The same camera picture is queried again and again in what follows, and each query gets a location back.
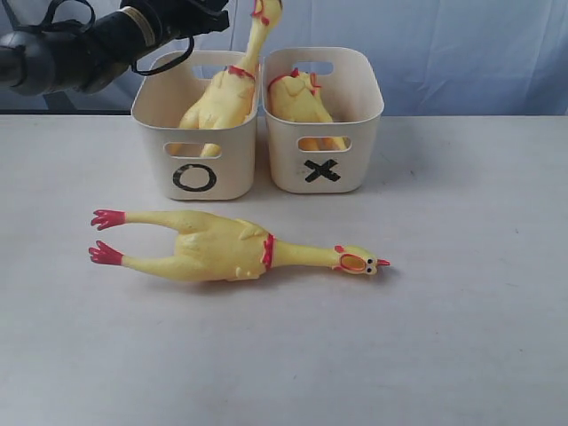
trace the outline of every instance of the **white table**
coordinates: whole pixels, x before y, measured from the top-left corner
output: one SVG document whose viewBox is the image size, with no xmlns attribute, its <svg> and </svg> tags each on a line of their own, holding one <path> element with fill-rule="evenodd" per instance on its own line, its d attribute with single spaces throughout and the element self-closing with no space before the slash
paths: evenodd
<svg viewBox="0 0 568 426">
<path fill-rule="evenodd" d="M 568 422 L 568 121 L 384 118 L 346 195 L 268 178 L 232 202 L 156 190 L 129 117 L 0 117 L 2 426 Z M 207 209 L 392 261 L 373 280 L 282 269 L 181 286 L 91 263 L 94 209 Z"/>
</svg>

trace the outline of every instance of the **storage bin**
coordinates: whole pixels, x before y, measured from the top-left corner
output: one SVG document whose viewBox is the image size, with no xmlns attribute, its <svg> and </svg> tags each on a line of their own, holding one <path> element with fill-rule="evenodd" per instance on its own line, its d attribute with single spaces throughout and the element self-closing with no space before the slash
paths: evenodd
<svg viewBox="0 0 568 426">
<path fill-rule="evenodd" d="M 182 52 L 158 58 L 153 68 Z M 221 130 L 178 128 L 187 109 L 203 94 L 210 78 L 200 78 L 194 67 L 235 65 L 244 55 L 237 51 L 193 51 L 177 67 L 144 78 L 131 113 L 146 146 L 152 172 L 161 192 L 174 200 L 231 200 L 249 191 L 255 172 L 256 120 L 260 98 L 260 72 L 248 119 L 240 126 Z M 170 148 L 183 144 L 176 155 Z M 221 154 L 200 157 L 205 144 L 217 144 Z"/>
<path fill-rule="evenodd" d="M 271 113 L 269 84 L 306 62 L 333 66 L 331 74 L 318 74 L 318 84 L 323 104 L 335 122 L 288 122 Z M 272 179 L 279 188 L 291 193 L 346 193 L 361 186 L 384 109 L 379 84 L 365 55 L 338 47 L 274 51 L 263 64 L 263 104 Z M 347 138 L 349 145 L 343 151 L 300 149 L 303 138 L 325 137 Z"/>
</svg>

